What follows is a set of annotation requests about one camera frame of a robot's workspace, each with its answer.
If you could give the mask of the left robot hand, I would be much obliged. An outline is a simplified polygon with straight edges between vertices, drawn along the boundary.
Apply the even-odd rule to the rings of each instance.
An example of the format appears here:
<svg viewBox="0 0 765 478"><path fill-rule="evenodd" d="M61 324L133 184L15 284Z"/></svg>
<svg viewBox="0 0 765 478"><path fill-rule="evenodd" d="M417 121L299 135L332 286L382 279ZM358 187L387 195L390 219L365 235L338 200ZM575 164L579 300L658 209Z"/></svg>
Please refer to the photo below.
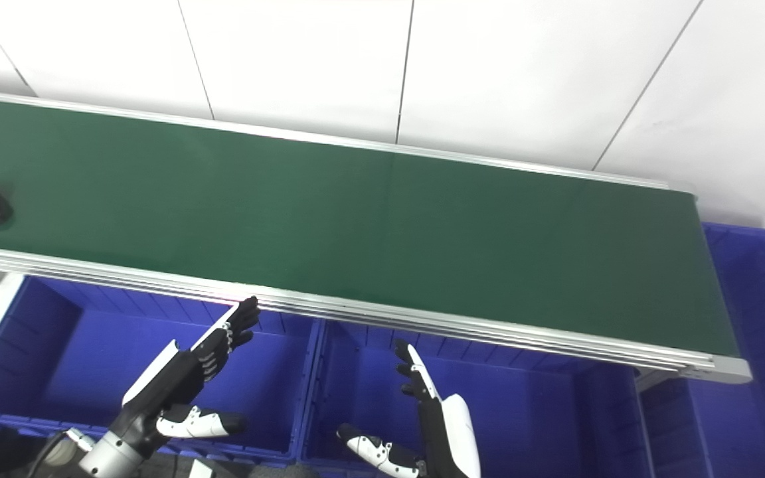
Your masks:
<svg viewBox="0 0 765 478"><path fill-rule="evenodd" d="M172 340L124 394L122 410L109 427L112 443L143 454L172 438L225 438L242 433L247 418L194 405L194 399L224 369L230 354L252 340L258 323L255 296L230 309L191 348Z"/></svg>

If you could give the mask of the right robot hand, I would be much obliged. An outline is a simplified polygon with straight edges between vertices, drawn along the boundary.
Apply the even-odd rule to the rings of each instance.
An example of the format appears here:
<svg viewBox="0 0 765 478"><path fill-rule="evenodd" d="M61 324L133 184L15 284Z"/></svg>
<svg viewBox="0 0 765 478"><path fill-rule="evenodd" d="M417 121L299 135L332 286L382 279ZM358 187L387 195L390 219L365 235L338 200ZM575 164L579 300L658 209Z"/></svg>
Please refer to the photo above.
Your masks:
<svg viewBox="0 0 765 478"><path fill-rule="evenodd" d="M415 453L352 426L336 432L352 453L389 477L480 477L481 463L468 403L459 395L443 398L416 348L395 339L398 373L407 378L401 391L417 402L423 452Z"/></svg>

